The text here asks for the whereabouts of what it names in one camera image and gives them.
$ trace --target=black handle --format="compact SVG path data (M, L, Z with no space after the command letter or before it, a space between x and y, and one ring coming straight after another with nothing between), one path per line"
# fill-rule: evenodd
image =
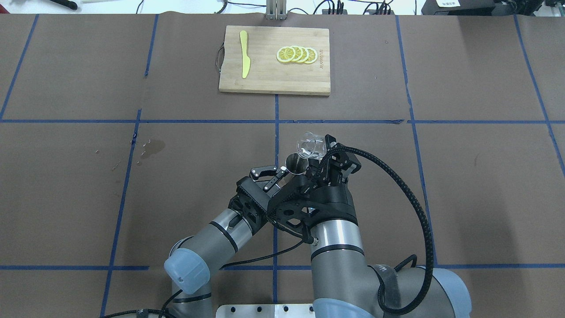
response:
M51 0L55 3L58 3L62 6L66 6L67 8L71 9L71 10L76 10L79 7L76 5L76 3L69 1L69 0Z

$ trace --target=black rubber band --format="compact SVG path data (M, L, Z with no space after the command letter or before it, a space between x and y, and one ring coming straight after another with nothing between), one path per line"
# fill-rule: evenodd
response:
M172 302L177 303L177 304L178 303L190 303L190 302L197 302L199 300L210 298L210 297L212 297L212 293L208 293L208 294L204 294L204 295L200 295L200 296L189 297L189 298L175 298L175 299L173 299Z
M355 245L334 244L334 245L328 245L326 247L322 247L319 250L316 250L314 253L312 253L312 256L310 256L310 261L312 261L318 254L321 254L321 253L327 252L327 251L333 251L333 250L352 250L352 251L359 252L359 253L363 254L363 256L365 255L365 252L363 252L363 250L360 247L357 247Z
M239 250L239 248L237 247L236 241L233 240L232 236L229 235L229 233L218 223L212 221L210 222L211 225L214 225L218 230L220 230L220 232L222 234L224 234L225 238L228 239L228 241L232 244L233 246L233 250L237 253L237 251Z

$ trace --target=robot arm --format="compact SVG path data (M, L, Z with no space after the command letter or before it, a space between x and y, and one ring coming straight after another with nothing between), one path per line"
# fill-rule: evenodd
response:
M253 168L237 182L237 194L228 209L173 248L165 269L184 291L182 299L209 294L210 277L270 222L310 244L313 307L318 318L469 317L471 301L464 283L448 270L433 269L427 220L408 186L375 156L343 146L329 135L324 141L325 156L292 155L294 162L287 160L293 177L284 186L278 183L289 172L286 167ZM361 168L355 154L381 166L410 199L426 237L427 268L367 264L347 187L350 174ZM186 304L184 310L175 311L178 318L211 317L211 306L204 309L208 312L196 313L195 303L174 303Z

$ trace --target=clear glass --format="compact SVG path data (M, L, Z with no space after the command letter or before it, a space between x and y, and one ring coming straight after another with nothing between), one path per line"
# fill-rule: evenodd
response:
M298 155L304 159L322 159L326 153L325 140L323 136L307 132L296 145Z

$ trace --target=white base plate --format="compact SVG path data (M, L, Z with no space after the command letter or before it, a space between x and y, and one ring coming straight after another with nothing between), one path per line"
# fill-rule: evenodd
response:
M315 318L314 311L310 311L311 306L312 304L222 305L216 311L216 318Z

